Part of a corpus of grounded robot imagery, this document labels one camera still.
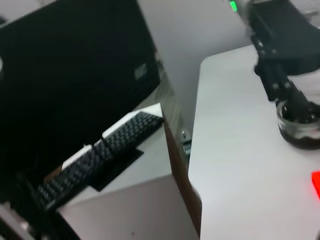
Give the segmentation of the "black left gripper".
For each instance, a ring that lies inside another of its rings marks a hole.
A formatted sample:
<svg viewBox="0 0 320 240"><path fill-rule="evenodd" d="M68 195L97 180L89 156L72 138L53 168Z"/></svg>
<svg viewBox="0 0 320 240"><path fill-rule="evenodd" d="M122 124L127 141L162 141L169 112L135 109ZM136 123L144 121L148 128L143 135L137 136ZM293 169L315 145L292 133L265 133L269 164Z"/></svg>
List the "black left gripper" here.
<svg viewBox="0 0 320 240"><path fill-rule="evenodd" d="M260 77L269 101L284 101L286 120L314 120L305 95L287 75L302 75L320 68L320 30L289 0L253 3L248 12L251 41Z"/></svg>

